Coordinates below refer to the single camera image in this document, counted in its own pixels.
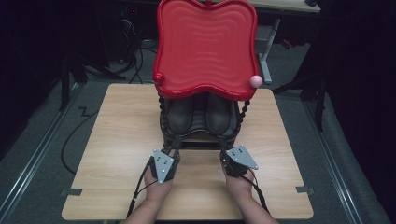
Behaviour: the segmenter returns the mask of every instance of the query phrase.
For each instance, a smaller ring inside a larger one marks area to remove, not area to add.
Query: wooden table
[[[159,117],[154,86],[109,86],[71,187],[82,192],[67,197],[63,218],[126,218],[137,180],[152,150],[163,145]],[[304,182],[270,90],[258,89],[251,100],[235,141],[236,146],[242,144],[260,167],[256,176],[272,215],[311,218],[308,196],[296,190]],[[158,219],[241,219],[225,187],[219,151],[180,150],[180,156],[173,189]],[[139,194],[135,207],[145,194],[144,190]]]

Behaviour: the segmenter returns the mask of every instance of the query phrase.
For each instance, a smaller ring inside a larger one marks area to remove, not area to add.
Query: gray carpet
[[[287,50],[274,45],[268,57],[268,64],[274,83],[263,88],[274,89],[291,81],[301,59],[309,46]],[[140,75],[143,80],[150,80],[155,54],[144,50],[144,60]],[[124,74],[130,78],[134,69]],[[82,88],[76,101],[70,106],[58,131],[53,135],[49,150],[37,169],[34,178],[23,193],[8,223],[103,223],[70,222],[61,217],[65,197],[60,196],[62,189],[69,189],[73,175],[67,172],[61,162],[61,150],[69,134],[86,118],[81,116],[81,107],[86,107],[86,114],[92,114],[100,108],[107,86],[114,82],[103,77],[90,76],[89,82]],[[308,220],[279,220],[280,223],[349,223],[347,214],[340,201],[332,177],[326,166],[321,143],[310,117],[304,109],[295,91],[276,97],[282,119],[290,139],[297,163],[305,185],[315,193],[309,196],[314,209],[314,216]],[[40,106],[29,120],[29,125],[7,156],[0,162],[1,191],[3,201],[17,180],[22,169],[29,161],[41,138],[58,113],[60,105],[60,85],[57,85],[47,101]],[[64,159],[76,170],[83,150],[89,139],[95,116],[84,123],[69,139],[65,147]],[[363,223],[389,223],[386,214],[377,203],[367,180],[354,160],[342,131],[332,112],[331,102],[326,101],[323,118],[324,135],[335,160],[340,167],[346,183],[360,209]]]

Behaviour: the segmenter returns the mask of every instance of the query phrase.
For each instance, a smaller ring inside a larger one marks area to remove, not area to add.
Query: dark background
[[[124,39],[119,10],[120,4],[125,3],[1,4],[0,158],[3,158],[60,78],[66,53],[78,52],[101,66],[127,56],[120,46]],[[294,45],[312,44],[296,79],[310,74],[324,77],[346,139],[378,200],[395,222],[392,211],[396,202],[395,1],[336,0],[321,1],[320,5],[320,16],[333,19],[283,15],[276,42],[287,39]],[[140,21],[136,24],[145,27],[143,35],[156,38],[156,3],[136,3],[133,7],[139,13]],[[266,17],[259,14],[259,21]],[[300,88],[313,85],[307,82]]]

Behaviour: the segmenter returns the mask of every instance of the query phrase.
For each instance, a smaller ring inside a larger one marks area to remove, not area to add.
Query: red frame
[[[160,95],[182,98],[211,91],[235,101],[253,97],[250,79],[259,74],[257,15],[248,1],[162,0],[157,22],[153,80]]]

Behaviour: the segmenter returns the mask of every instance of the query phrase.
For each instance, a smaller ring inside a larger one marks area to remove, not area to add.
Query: forearm
[[[235,199],[244,220],[247,224],[275,224],[278,223],[262,206],[251,196]]]
[[[149,224],[155,223],[158,212],[163,203],[160,201],[153,201],[145,199],[130,216],[123,222],[123,224]]]

